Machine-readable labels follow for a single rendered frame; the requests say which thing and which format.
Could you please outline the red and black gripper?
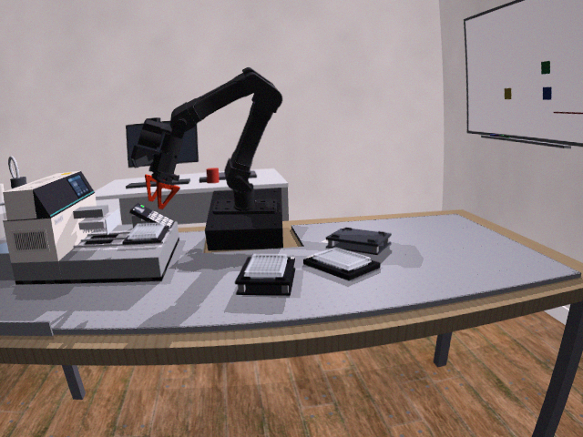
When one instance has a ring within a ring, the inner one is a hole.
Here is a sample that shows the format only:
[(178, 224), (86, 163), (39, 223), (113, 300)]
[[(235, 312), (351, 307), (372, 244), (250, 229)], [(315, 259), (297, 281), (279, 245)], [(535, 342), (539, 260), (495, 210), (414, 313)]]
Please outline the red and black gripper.
[[(178, 162), (178, 158), (179, 156), (174, 157), (174, 155), (170, 154), (172, 157), (171, 159), (171, 163), (169, 166), (169, 172), (165, 173), (165, 172), (161, 172), (161, 171), (157, 171), (154, 168), (149, 167), (149, 171), (153, 172), (153, 174), (150, 175), (145, 175), (145, 180), (146, 180), (146, 185), (147, 185), (147, 191), (148, 191), (148, 201), (154, 201), (154, 199), (156, 198), (156, 196), (158, 196), (158, 207), (160, 209), (163, 209), (166, 207), (166, 205), (169, 203), (169, 201), (174, 197), (174, 195), (179, 191), (180, 187), (178, 186), (174, 186), (174, 183), (172, 183), (172, 179), (179, 181), (179, 176), (174, 174), (177, 162)], [(169, 174), (170, 173), (170, 174)], [(154, 178), (154, 179), (153, 179)], [(153, 196), (151, 197), (151, 190), (150, 190), (150, 181), (154, 181), (157, 183), (157, 189), (155, 191), (155, 193), (153, 194)], [(168, 197), (165, 199), (165, 201), (163, 202), (163, 204), (161, 204), (161, 190), (165, 188), (165, 189), (170, 189), (171, 192), (169, 193)]]

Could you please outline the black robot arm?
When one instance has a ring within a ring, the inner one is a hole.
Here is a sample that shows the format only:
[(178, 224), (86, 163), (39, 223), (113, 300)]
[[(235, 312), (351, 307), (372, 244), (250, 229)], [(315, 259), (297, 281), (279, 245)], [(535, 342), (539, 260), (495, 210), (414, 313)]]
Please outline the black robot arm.
[(254, 93), (240, 140), (224, 170), (227, 185), (233, 189), (234, 199), (215, 200), (212, 213), (275, 214), (277, 199), (254, 199), (253, 184), (249, 183), (249, 177), (252, 160), (262, 134), (272, 114), (280, 107), (282, 95), (272, 82), (252, 68), (246, 67), (242, 72), (209, 93), (176, 107), (171, 113), (170, 125), (146, 119), (138, 144), (157, 149), (165, 134), (161, 150), (168, 154), (134, 145), (131, 161), (134, 168), (151, 163), (151, 168), (168, 173), (173, 157), (170, 154), (179, 155), (184, 132), (195, 127), (213, 112)]

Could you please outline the white well plate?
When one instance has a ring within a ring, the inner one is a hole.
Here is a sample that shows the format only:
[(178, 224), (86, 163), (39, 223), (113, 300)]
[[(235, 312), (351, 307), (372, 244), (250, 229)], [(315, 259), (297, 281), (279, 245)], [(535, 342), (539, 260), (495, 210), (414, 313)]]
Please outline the white well plate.
[(157, 239), (163, 229), (163, 222), (137, 224), (128, 234), (128, 239)]
[(283, 277), (287, 259), (286, 254), (253, 254), (243, 277), (251, 277), (251, 279)]
[(369, 257), (339, 248), (327, 249), (325, 251), (315, 253), (313, 254), (312, 258), (337, 269), (345, 269), (348, 271), (352, 269), (359, 269), (360, 267), (368, 265), (368, 263), (372, 262), (371, 258)]

